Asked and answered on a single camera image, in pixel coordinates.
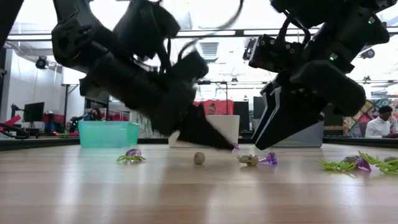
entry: teal plastic bin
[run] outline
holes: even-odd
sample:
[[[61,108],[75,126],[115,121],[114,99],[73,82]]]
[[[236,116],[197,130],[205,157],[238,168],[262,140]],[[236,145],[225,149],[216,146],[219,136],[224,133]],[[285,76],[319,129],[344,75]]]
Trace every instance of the teal plastic bin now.
[[[137,144],[139,124],[128,121],[79,121],[84,148],[131,147]]]

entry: wooden table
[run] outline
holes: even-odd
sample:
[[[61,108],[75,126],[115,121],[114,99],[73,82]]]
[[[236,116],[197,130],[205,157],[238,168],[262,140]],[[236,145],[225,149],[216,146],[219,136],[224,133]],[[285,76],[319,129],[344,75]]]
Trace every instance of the wooden table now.
[[[241,146],[243,152],[254,151]],[[0,223],[397,223],[398,177],[374,169],[324,171],[358,149],[275,149],[277,167],[246,167],[231,154],[140,146],[147,163],[117,164],[122,149],[79,146],[0,152]]]
[[[29,139],[58,139],[63,138],[63,136],[31,136]]]

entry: purple plastic flower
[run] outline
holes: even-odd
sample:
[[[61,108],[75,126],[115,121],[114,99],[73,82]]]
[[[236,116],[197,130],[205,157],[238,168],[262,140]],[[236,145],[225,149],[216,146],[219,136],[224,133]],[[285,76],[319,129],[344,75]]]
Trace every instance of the purple plastic flower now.
[[[278,161],[276,159],[276,155],[274,152],[268,153],[268,156],[261,159],[259,161],[260,164],[265,164],[265,165],[270,165],[270,166],[276,166],[278,164]]]
[[[126,156],[141,156],[141,151],[139,149],[130,149],[126,152]]]
[[[363,158],[358,159],[355,168],[364,168],[364,169],[367,169],[369,171],[372,171],[371,166],[369,165],[369,163],[366,162]]]
[[[232,155],[236,155],[239,152],[240,148],[238,144],[234,144],[234,149],[232,150]]]

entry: green plastic grasshopper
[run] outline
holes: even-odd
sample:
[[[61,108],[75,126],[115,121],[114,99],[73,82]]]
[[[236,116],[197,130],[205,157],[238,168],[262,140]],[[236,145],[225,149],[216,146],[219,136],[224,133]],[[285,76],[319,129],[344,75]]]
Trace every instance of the green plastic grasshopper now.
[[[371,165],[376,165],[379,170],[385,174],[398,175],[398,159],[391,161],[382,161],[378,157],[370,156],[367,153],[359,151],[359,155]]]
[[[319,165],[327,170],[348,172],[355,169],[357,162],[327,162],[319,161]]]
[[[119,158],[117,159],[116,162],[120,162],[120,161],[133,161],[133,162],[142,162],[142,161],[146,161],[147,159],[145,159],[142,156],[119,156]]]

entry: man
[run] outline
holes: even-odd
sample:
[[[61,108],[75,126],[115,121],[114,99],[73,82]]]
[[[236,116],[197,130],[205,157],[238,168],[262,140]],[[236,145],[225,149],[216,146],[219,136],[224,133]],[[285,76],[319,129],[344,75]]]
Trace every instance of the man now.
[[[388,121],[392,113],[390,106],[379,108],[379,116],[366,125],[366,138],[398,138],[398,133],[391,133],[391,123]]]
[[[208,115],[215,115],[216,114],[216,105],[212,103],[209,105],[209,112]]]

